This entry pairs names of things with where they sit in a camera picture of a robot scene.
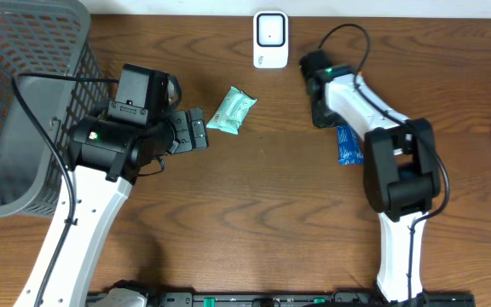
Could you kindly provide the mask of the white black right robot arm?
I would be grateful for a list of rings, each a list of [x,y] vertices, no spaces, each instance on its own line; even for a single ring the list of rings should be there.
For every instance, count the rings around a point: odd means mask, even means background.
[[[363,187],[380,221],[376,284],[384,302],[421,305],[421,239],[441,190],[428,149],[434,142],[430,123],[392,109],[347,65],[302,67],[301,73],[312,102],[339,116],[363,141]]]

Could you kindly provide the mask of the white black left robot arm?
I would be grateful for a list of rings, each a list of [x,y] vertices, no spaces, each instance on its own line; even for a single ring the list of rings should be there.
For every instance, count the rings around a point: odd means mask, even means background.
[[[146,126],[87,116],[74,128],[72,163],[18,306],[148,306],[157,297],[124,283],[88,294],[111,225],[142,176],[167,155],[208,146],[201,109],[176,111]]]

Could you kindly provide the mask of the mint green wipes pack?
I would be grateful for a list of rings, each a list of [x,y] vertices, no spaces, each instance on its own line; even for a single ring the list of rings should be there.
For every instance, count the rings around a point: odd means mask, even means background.
[[[256,102],[257,99],[253,99],[244,91],[231,86],[206,127],[238,135],[246,115]]]

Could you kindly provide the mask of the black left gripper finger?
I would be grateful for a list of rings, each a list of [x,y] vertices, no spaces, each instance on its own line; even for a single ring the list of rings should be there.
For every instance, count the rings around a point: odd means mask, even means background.
[[[191,141],[193,149],[206,149],[209,146],[206,134],[204,114],[201,108],[196,107],[189,111],[191,124]]]
[[[182,154],[193,150],[193,137],[191,136],[192,124],[188,111],[177,111],[173,113],[172,124],[176,130],[176,141],[178,142],[174,154]]]

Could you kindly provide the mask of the blue Oreo cookie pack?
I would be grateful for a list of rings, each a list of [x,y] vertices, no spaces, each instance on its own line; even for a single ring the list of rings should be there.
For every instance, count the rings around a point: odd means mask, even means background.
[[[338,163],[340,165],[362,165],[364,163],[361,144],[349,125],[337,127]]]

